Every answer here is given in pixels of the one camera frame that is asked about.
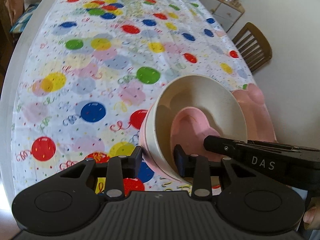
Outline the right hand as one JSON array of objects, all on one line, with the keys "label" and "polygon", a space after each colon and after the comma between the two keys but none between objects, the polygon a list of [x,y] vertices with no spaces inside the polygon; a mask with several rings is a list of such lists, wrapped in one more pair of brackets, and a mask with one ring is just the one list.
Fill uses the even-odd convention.
[{"label": "right hand", "polygon": [[311,199],[308,210],[303,217],[305,230],[319,230],[320,227],[320,200],[319,197]]}]

